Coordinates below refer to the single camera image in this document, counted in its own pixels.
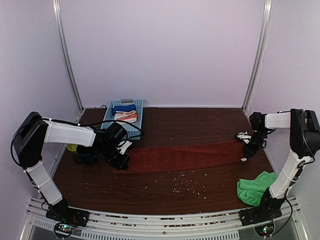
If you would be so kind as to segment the dark red towel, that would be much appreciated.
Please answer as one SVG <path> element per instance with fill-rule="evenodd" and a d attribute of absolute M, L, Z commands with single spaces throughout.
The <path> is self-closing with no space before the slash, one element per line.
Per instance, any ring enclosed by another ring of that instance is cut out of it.
<path fill-rule="evenodd" d="M 137 148 L 129 152 L 127 170 L 113 169 L 115 175 L 151 174 L 212 168 L 240 162 L 243 145 L 237 141 L 200 145 Z"/>

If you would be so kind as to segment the green microfiber towel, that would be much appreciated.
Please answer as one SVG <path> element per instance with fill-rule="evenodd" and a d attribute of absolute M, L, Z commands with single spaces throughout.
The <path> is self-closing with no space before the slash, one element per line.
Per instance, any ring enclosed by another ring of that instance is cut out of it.
<path fill-rule="evenodd" d="M 237 196 L 245 204 L 258 207 L 262 196 L 277 179 L 275 172 L 263 171 L 253 180 L 240 178 L 236 184 Z"/>

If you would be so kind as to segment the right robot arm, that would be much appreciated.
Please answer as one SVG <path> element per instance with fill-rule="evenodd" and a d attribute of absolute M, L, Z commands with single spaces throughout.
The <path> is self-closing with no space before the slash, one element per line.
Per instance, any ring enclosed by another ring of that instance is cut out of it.
<path fill-rule="evenodd" d="M 291 187 L 298 181 L 304 167 L 315 161 L 320 149 L 320 124 L 313 110 L 292 108 L 249 117 L 253 133 L 239 132 L 234 137 L 244 143 L 244 158 L 253 157 L 266 146 L 268 135 L 277 129 L 289 130 L 289 154 L 277 179 L 269 186 L 255 211 L 259 220 L 266 221 L 278 212 Z"/>

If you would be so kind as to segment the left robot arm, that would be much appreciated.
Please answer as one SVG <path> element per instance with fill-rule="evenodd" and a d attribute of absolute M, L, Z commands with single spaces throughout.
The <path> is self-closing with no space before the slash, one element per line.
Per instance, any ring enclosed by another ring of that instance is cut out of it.
<path fill-rule="evenodd" d="M 75 123 L 46 118 L 32 111 L 12 136 L 10 153 L 12 160 L 23 169 L 30 182 L 44 198 L 48 212 L 61 222 L 72 218 L 72 211 L 43 161 L 43 149 L 47 144 L 74 144 L 91 156 L 104 159 L 118 170 L 127 170 L 130 157 L 121 148 L 130 142 L 123 120 L 107 120 L 109 127 L 99 123 Z"/>

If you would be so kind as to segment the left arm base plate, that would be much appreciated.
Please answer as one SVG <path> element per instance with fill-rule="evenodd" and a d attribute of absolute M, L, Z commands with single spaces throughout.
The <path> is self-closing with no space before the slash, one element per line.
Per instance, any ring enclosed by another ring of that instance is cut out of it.
<path fill-rule="evenodd" d="M 47 210 L 45 216 L 48 219 L 55 220 L 57 222 L 63 222 L 68 225 L 86 227 L 90 213 L 85 210 L 74 208 L 67 208 L 66 210 L 62 211 L 49 209 Z"/>

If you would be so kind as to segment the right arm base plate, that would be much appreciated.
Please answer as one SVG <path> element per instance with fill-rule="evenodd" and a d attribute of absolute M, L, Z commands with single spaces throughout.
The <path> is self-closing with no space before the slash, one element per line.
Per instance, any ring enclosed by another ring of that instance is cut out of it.
<path fill-rule="evenodd" d="M 242 226 L 255 225 L 282 216 L 281 210 L 262 212 L 258 207 L 241 209 L 238 214 Z"/>

